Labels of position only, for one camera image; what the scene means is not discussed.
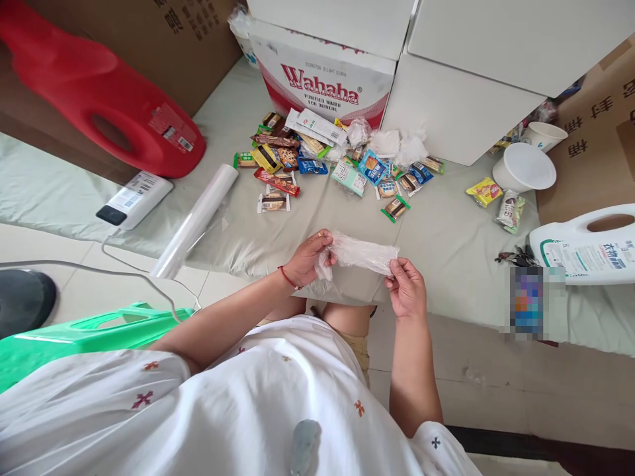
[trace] bottle handle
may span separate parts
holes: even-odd
[[[602,210],[595,210],[594,212],[589,212],[584,215],[580,215],[577,218],[573,218],[569,220],[569,224],[574,226],[576,231],[580,233],[593,233],[588,230],[588,226],[601,218],[605,218],[611,215],[631,215],[635,217],[635,204],[625,204],[625,205],[615,205],[608,208],[603,208]],[[624,229],[631,227],[635,227],[635,223],[631,223],[630,225],[626,225],[617,229]]]

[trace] bottle label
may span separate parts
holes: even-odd
[[[544,240],[540,244],[540,253],[548,267],[565,268],[568,278],[635,268],[632,240],[577,247],[566,240]]]
[[[152,119],[148,125],[182,153],[194,149],[196,133],[167,103],[164,102],[152,111]]]

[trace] woman's left hand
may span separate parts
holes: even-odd
[[[333,242],[333,234],[326,228],[308,237],[302,243],[293,257],[284,265],[284,273],[296,286],[307,286],[318,278],[315,265],[319,254]],[[333,266],[337,257],[328,256],[326,266]]]

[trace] green plastic basket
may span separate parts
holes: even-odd
[[[193,309],[177,309],[185,320]],[[119,325],[103,327],[123,319]],[[35,329],[0,340],[0,393],[44,364],[74,354],[144,349],[177,324],[171,311],[156,311],[138,302],[115,312]]]

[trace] plastic wrap roll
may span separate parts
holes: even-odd
[[[150,276],[164,279],[176,277],[190,248],[205,231],[237,177],[238,171],[231,165],[223,164],[219,167],[212,181],[203,190],[183,224],[165,248]]]

